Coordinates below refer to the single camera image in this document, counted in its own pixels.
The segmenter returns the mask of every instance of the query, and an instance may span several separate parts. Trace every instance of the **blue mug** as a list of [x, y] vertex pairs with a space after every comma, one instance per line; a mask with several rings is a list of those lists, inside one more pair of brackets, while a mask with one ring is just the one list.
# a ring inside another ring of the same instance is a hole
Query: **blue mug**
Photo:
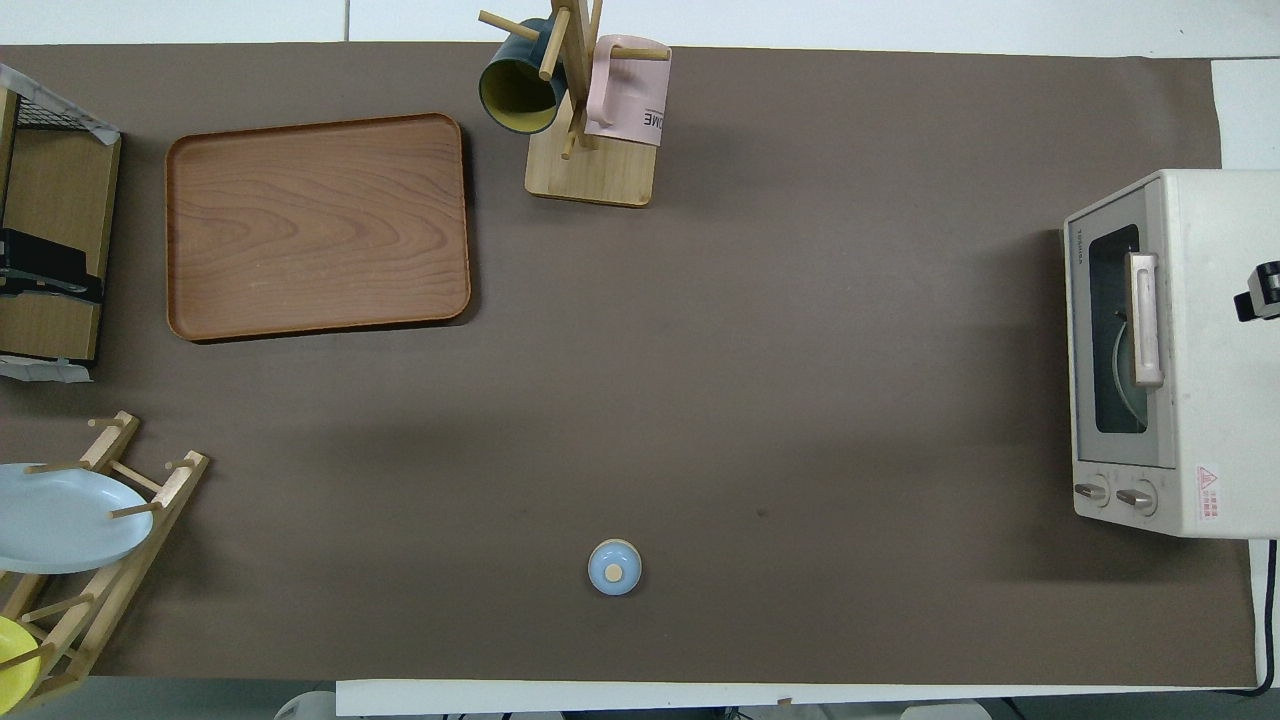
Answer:
[[538, 31], [538, 40], [511, 35], [480, 73], [480, 104], [499, 126], [525, 135], [541, 132], [564, 100], [564, 65], [556, 63], [550, 81], [538, 77], [552, 35], [550, 18], [520, 23]]

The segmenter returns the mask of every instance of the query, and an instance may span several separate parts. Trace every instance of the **blue lid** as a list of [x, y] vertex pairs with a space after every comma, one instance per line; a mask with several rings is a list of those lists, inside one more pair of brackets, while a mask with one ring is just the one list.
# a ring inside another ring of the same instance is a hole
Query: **blue lid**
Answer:
[[626, 594], [640, 582], [640, 552], [627, 541], [607, 539], [591, 552], [586, 577], [604, 594]]

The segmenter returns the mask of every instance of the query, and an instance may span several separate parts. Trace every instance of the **warning label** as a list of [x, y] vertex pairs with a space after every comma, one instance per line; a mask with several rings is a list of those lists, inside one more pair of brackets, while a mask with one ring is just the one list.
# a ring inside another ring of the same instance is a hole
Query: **warning label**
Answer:
[[1196, 484], [1199, 488], [1199, 519], [1217, 520], [1222, 505], [1222, 482], [1208, 468], [1197, 465]]

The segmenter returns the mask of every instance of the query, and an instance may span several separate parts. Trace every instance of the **gray floor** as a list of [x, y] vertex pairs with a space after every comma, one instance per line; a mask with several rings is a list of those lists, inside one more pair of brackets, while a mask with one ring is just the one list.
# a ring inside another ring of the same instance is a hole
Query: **gray floor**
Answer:
[[[77, 692], [10, 715], [22, 720], [271, 720], [289, 698], [333, 683], [90, 678]], [[998, 698], [980, 701], [993, 720], [1018, 716]], [[1280, 693], [1239, 698], [1207, 692], [1029, 697], [1028, 720], [1262, 720], [1280, 717]], [[666, 720], [654, 711], [653, 720]]]

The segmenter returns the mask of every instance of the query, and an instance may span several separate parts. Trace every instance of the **wooden mug holder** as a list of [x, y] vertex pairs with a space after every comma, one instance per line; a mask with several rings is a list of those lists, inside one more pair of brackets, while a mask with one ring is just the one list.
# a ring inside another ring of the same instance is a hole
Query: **wooden mug holder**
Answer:
[[[102, 428], [102, 432], [78, 461], [36, 465], [27, 471], [83, 468], [104, 475], [119, 474], [131, 480], [143, 497], [150, 493], [151, 500], [115, 511], [114, 516], [154, 512], [151, 533], [120, 560], [95, 570], [88, 583], [65, 600], [49, 602], [50, 598], [41, 597], [50, 575], [0, 570], [0, 615], [22, 625], [40, 643], [27, 660], [38, 659], [40, 675], [10, 712], [35, 707], [84, 682], [210, 462], [205, 455], [187, 452], [180, 460], [165, 464], [169, 477], [156, 483], [120, 462], [124, 448], [138, 429], [137, 418], [122, 410], [114, 418], [90, 420], [88, 425]], [[6, 587], [12, 588], [8, 597], [4, 594]], [[61, 616], [52, 628], [46, 630], [36, 625], [36, 620], [59, 614]], [[22, 657], [10, 659], [8, 664]]]
[[[540, 197], [643, 208], [653, 197], [658, 149], [584, 132], [602, 4], [593, 0], [588, 13], [586, 0], [552, 0], [554, 23], [539, 76], [550, 79], [559, 59], [568, 92], [550, 127], [529, 138], [525, 190]], [[481, 12], [480, 22], [538, 38], [536, 31], [493, 13]], [[617, 47], [611, 58], [669, 60], [671, 53]]]

